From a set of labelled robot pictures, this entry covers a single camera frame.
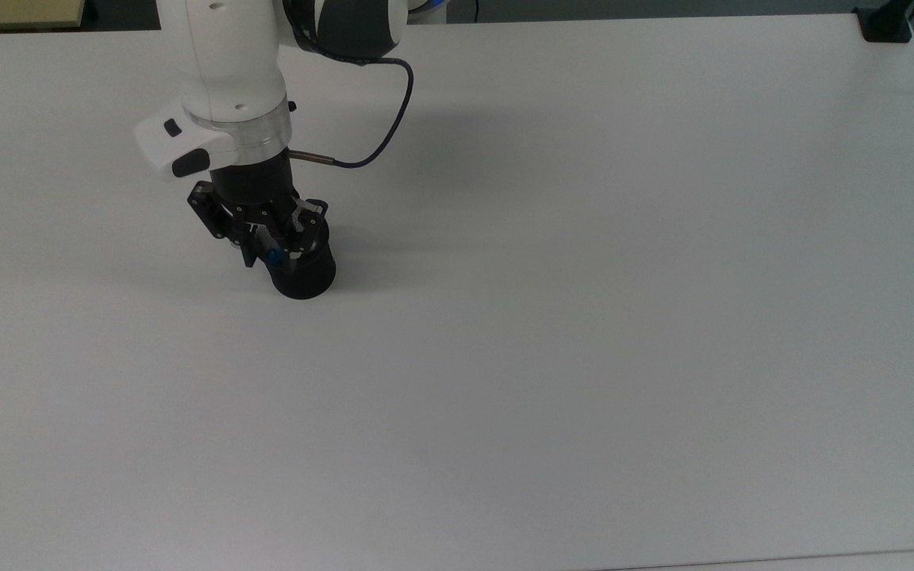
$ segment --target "black cable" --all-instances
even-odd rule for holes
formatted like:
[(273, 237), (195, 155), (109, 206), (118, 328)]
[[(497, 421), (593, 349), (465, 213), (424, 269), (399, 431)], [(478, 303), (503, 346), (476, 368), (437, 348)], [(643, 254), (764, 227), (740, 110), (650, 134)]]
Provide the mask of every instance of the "black cable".
[(380, 143), (380, 146), (376, 148), (376, 151), (373, 151), (371, 155), (367, 156), (365, 159), (359, 160), (357, 163), (345, 163), (344, 160), (334, 159), (332, 156), (326, 155), (317, 155), (315, 152), (300, 152), (300, 151), (290, 151), (289, 156), (291, 159), (301, 159), (309, 160), (312, 163), (319, 163), (320, 165), (329, 165), (333, 167), (341, 167), (341, 169), (360, 169), (360, 167), (365, 167), (369, 163), (376, 160), (377, 156), (383, 152), (384, 148), (387, 148), (387, 145), (390, 144), (394, 133), (397, 132), (397, 127), (400, 126), (401, 120), (404, 118), (404, 112), (407, 111), (407, 104), (411, 101), (411, 91), (414, 91), (414, 70), (411, 69), (411, 65), (406, 61), (400, 58), (349, 58), (341, 55), (328, 52), (323, 48), (316, 45), (309, 37), (309, 32), (307, 30), (300, 28), (297, 25), (297, 22), (291, 17), (291, 11), (286, 10), (287, 22), (291, 25), (291, 30), (294, 33), (294, 39), (298, 42), (298, 47), (302, 50), (308, 52), (313, 52), (319, 54), (325, 58), (332, 59), (341, 63), (349, 63), (359, 67), (365, 67), (366, 65), (374, 64), (389, 64), (389, 65), (399, 65), (404, 68), (404, 71), (407, 72), (407, 91), (404, 93), (404, 101), (400, 104), (400, 109), (397, 111), (397, 116), (394, 118), (393, 125), (390, 126), (390, 130), (387, 131), (387, 136), (383, 137), (383, 142)]
[(343, 160), (334, 159), (332, 165), (334, 167), (341, 167), (341, 169), (360, 169), (360, 167), (365, 167), (373, 162), (373, 160), (376, 160), (377, 156), (383, 152), (383, 149), (387, 148), (387, 145), (390, 144), (390, 140), (392, 140), (394, 133), (397, 131), (401, 119), (404, 118), (407, 104), (411, 101), (411, 91), (414, 90), (414, 70), (411, 69), (411, 65), (406, 61), (399, 58), (378, 58), (367, 62), (369, 64), (389, 64), (403, 67), (404, 71), (407, 72), (407, 91), (404, 93), (404, 101), (400, 104), (400, 109), (397, 111), (397, 116), (394, 119), (393, 125), (390, 126), (390, 130), (387, 131), (387, 136), (383, 138), (383, 142), (376, 148), (376, 151), (373, 151), (371, 155), (367, 156), (365, 159), (359, 160), (357, 163), (345, 163)]

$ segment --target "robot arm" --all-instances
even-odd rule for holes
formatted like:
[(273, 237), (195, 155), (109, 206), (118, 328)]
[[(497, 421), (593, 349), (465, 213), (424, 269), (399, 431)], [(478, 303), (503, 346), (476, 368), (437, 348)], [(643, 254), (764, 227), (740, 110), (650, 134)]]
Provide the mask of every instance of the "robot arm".
[[(362, 163), (289, 151), (294, 108), (277, 51), (294, 44), (358, 65), (398, 63), (382, 56), (400, 40), (407, 1), (159, 0), (157, 8), (181, 88), (137, 125), (140, 148), (168, 178), (209, 171), (188, 202), (211, 235), (241, 249), (249, 267), (262, 259), (283, 295), (319, 295), (336, 267), (327, 205), (300, 198), (289, 158), (362, 166), (389, 135)], [(402, 113), (409, 95), (410, 80)]]

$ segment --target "floor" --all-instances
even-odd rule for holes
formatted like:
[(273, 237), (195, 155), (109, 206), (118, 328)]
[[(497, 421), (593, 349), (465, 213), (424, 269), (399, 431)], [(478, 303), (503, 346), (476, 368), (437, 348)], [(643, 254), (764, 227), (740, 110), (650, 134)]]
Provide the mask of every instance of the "floor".
[[(478, 0), (479, 22), (574, 21), (766, 14), (848, 13), (881, 0)], [(451, 0), (447, 19), (471, 22), (475, 0)], [(87, 0), (83, 29), (158, 29), (155, 0)]]

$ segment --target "table surface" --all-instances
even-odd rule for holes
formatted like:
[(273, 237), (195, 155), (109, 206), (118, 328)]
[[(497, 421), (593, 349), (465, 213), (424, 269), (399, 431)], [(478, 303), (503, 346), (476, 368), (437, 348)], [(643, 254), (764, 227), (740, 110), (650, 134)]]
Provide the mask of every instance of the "table surface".
[[(159, 33), (0, 36), (0, 571), (914, 550), (914, 41), (854, 16), (409, 29), (340, 265), (277, 295), (132, 137)], [(399, 70), (282, 50), (295, 148)]]

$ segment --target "black button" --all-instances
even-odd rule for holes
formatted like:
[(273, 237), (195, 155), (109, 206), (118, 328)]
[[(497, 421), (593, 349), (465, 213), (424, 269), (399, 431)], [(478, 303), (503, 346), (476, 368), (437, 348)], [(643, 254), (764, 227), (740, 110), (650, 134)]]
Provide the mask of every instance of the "black button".
[(171, 173), (175, 177), (188, 177), (189, 174), (206, 171), (210, 168), (210, 153), (202, 148), (194, 148), (171, 163)]
[(182, 129), (179, 128), (179, 124), (175, 123), (175, 119), (168, 119), (164, 121), (164, 130), (167, 131), (168, 135), (177, 137), (182, 134)]

